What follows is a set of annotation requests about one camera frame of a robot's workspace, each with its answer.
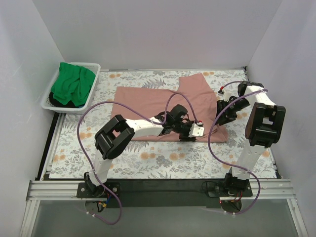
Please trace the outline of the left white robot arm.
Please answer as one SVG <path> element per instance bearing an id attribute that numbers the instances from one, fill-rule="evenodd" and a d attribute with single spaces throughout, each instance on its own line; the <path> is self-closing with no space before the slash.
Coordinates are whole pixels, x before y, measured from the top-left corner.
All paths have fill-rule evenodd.
<path id="1" fill-rule="evenodd" d="M 185 118 L 188 111 L 182 105 L 176 105 L 170 112 L 161 112 L 146 119 L 125 119 L 116 115 L 110 119 L 96 134 L 96 155 L 91 171 L 85 173 L 84 182 L 93 197 L 105 194 L 105 183 L 112 160 L 122 154 L 132 139 L 140 137 L 160 137 L 172 132 L 179 135 L 180 141 L 194 142 L 203 136 L 201 121 Z"/>

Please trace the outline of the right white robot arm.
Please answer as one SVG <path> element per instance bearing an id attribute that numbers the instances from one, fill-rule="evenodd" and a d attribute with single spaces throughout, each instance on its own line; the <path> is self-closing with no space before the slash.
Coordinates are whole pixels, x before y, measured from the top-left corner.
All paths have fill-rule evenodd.
<path id="1" fill-rule="evenodd" d="M 217 101 L 216 125 L 225 125 L 237 119 L 237 113 L 252 108 L 245 127 L 246 141 L 236 164 L 225 175 L 223 190 L 229 196 L 241 194 L 250 189 L 250 171 L 263 152 L 279 141 L 286 109 L 275 104 L 267 96 L 261 83 L 238 81 L 238 96 L 233 96 L 221 87 L 223 98 Z"/>

